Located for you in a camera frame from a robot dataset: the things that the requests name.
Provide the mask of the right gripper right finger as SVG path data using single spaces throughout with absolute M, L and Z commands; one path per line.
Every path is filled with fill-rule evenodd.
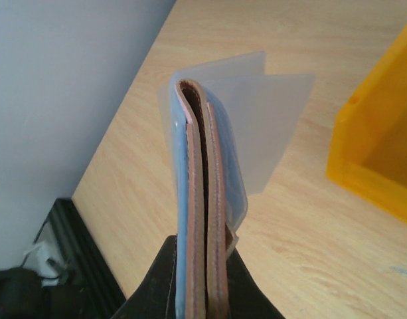
M 232 319 L 285 319 L 255 283 L 237 249 L 227 260 L 229 315 Z

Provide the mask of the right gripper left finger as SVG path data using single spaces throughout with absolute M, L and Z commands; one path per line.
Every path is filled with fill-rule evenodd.
M 141 284 L 112 319 L 175 317 L 177 237 L 168 236 Z

